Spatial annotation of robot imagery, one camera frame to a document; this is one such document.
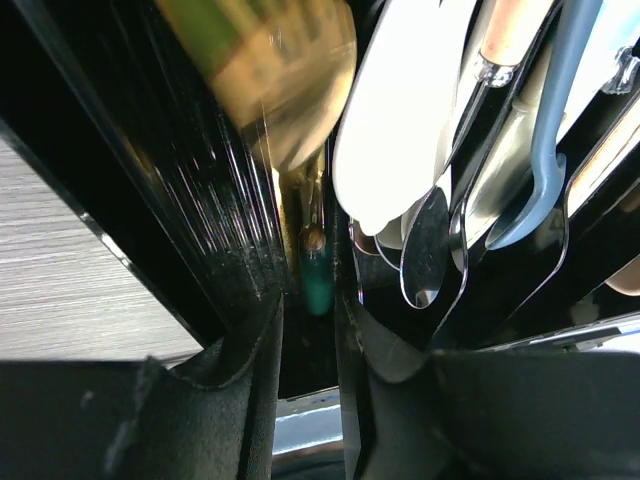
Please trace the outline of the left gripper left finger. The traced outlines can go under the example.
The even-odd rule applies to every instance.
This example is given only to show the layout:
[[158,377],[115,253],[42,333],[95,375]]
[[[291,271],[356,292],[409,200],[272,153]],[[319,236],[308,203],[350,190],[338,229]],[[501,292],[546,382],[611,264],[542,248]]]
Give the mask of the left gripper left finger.
[[166,368],[5,361],[5,479],[267,479],[284,301],[267,295],[212,346]]

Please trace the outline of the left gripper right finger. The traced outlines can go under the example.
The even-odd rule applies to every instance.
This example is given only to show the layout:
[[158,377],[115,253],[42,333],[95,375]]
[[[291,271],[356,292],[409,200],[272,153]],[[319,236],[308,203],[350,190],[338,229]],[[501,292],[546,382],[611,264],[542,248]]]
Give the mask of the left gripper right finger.
[[639,358],[535,349],[423,354],[335,302],[350,479],[635,479]]

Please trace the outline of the blue silicone spoon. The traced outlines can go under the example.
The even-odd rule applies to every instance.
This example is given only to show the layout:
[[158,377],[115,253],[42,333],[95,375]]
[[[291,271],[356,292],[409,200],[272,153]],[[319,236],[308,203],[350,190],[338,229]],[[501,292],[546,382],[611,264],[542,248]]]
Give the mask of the blue silicone spoon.
[[521,211],[495,227],[486,248],[511,246],[531,234],[553,209],[564,185],[566,159],[556,153],[557,133],[576,72],[599,14],[600,1],[566,1],[554,37],[529,154],[533,190]]

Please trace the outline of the beige sheathed knife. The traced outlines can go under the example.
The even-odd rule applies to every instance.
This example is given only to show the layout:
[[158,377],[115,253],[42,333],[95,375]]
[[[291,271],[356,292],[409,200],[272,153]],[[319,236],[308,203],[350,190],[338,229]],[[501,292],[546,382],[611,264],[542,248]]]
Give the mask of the beige sheathed knife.
[[549,68],[552,46],[546,46],[514,99],[487,162],[474,186],[467,225],[495,221],[516,195],[530,170],[533,130]]

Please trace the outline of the green handled fork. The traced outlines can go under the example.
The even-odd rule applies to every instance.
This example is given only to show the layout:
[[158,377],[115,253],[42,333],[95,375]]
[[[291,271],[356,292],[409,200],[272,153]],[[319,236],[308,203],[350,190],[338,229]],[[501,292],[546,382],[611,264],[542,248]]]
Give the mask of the green handled fork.
[[325,215],[327,142],[354,81],[345,1],[161,1],[267,187],[261,196],[285,272],[306,311],[333,305]]

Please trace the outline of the steel spoon wooden handle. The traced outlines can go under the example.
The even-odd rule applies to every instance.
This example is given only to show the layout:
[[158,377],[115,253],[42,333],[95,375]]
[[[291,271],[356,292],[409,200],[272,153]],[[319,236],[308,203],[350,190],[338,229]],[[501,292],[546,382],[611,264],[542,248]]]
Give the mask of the steel spoon wooden handle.
[[453,168],[482,102],[505,87],[531,47],[551,1],[493,1],[481,10],[464,54],[456,104],[448,123],[449,145],[434,185],[403,217],[400,286],[405,301],[423,310],[437,298],[449,253]]

